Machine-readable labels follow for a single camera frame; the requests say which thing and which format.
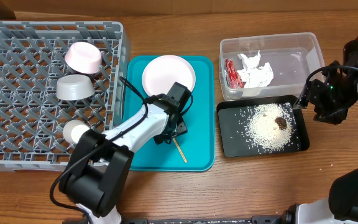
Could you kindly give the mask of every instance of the blue tray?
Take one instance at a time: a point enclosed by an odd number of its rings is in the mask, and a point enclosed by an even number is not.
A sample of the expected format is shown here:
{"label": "blue tray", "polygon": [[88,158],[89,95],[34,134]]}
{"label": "blue tray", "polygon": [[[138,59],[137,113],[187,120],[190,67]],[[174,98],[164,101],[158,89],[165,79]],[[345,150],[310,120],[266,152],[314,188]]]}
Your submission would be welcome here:
{"label": "blue tray", "polygon": [[[146,65],[158,55],[142,55],[133,58],[128,65],[127,79],[147,97],[142,86],[142,74]],[[194,102],[183,119],[188,133],[177,137],[179,146],[187,158],[183,162],[175,144],[156,145],[149,140],[139,149],[132,161],[131,170],[147,171],[206,171],[215,161],[215,97],[212,62],[203,56],[182,56],[196,72],[196,85],[192,92]],[[125,95],[124,120],[140,110],[142,100],[128,88]]]}

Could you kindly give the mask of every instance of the crumpled white paper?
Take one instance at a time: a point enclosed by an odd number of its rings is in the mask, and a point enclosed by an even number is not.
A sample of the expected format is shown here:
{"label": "crumpled white paper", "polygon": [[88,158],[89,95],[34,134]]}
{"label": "crumpled white paper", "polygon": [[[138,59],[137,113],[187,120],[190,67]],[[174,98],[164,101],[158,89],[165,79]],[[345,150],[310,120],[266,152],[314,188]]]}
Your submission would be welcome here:
{"label": "crumpled white paper", "polygon": [[241,80],[245,82],[244,88],[266,87],[273,80],[273,70],[268,62],[259,66],[260,51],[253,57],[239,54],[244,69],[238,70]]}

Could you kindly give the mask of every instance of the transparent plastic container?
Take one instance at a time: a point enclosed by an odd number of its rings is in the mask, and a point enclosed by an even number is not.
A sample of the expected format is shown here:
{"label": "transparent plastic container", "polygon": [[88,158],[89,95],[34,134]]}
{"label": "transparent plastic container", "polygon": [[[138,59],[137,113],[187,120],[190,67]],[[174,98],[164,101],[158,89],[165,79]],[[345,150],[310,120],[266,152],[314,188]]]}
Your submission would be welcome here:
{"label": "transparent plastic container", "polygon": [[[269,62],[273,70],[273,80],[270,84],[257,88],[230,88],[226,78],[225,59],[233,60],[235,69],[242,70],[241,59],[237,55],[243,53],[253,57],[259,50],[259,65]],[[221,41],[219,62],[219,79],[226,101],[283,95],[299,96],[307,76],[324,66],[320,46],[312,33],[225,39]],[[320,73],[314,78],[323,80]]]}

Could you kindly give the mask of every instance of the dish rack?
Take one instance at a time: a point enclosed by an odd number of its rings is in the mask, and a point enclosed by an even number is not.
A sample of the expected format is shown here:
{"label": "dish rack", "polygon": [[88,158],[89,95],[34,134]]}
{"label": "dish rack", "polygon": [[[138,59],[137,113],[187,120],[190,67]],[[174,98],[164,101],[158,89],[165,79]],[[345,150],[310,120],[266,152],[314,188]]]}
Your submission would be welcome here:
{"label": "dish rack", "polygon": [[[76,73],[64,56],[84,41],[101,51],[96,93],[78,101],[56,97],[57,80]],[[131,43],[119,22],[0,22],[0,171],[63,170],[75,145],[64,125],[80,119],[102,132],[122,123]],[[103,163],[93,163],[103,167]]]}

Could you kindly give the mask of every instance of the tray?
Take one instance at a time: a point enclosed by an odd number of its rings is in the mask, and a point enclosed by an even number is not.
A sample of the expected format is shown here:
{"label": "tray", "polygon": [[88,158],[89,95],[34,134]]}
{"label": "tray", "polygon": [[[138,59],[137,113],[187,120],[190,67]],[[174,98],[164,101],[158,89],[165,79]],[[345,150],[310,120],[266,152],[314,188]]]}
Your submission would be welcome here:
{"label": "tray", "polygon": [[[141,55],[128,65],[127,79],[146,97],[142,87],[142,74],[146,65],[158,55]],[[196,72],[196,85],[192,92],[193,106],[183,119],[188,133],[177,137],[187,158],[187,164],[175,144],[156,145],[149,140],[139,149],[132,161],[131,170],[147,171],[206,171],[215,160],[215,115],[214,115],[214,71],[212,62],[202,56],[181,56]],[[139,111],[142,101],[130,90],[126,90],[124,120]]]}
{"label": "tray", "polygon": [[[292,110],[292,105],[295,101],[295,96],[276,96],[222,102],[218,104],[216,111],[218,114],[223,153],[227,157],[237,157],[297,152],[308,149],[310,142],[302,111]],[[294,132],[291,134],[290,139],[292,144],[284,145],[284,148],[280,151],[266,150],[260,145],[252,145],[252,139],[242,133],[245,131],[244,129],[249,122],[249,120],[247,120],[248,117],[252,116],[252,113],[254,112],[254,106],[271,103],[283,105],[282,108],[290,114],[291,118],[293,118],[291,124],[293,125]]]}
{"label": "tray", "polygon": [[[64,56],[77,41],[102,52],[96,93],[62,101],[56,83],[74,73]],[[123,89],[115,80],[126,76],[130,52],[119,22],[0,21],[0,170],[63,170],[75,147],[63,139],[66,122],[80,119],[99,132],[121,124]]]}

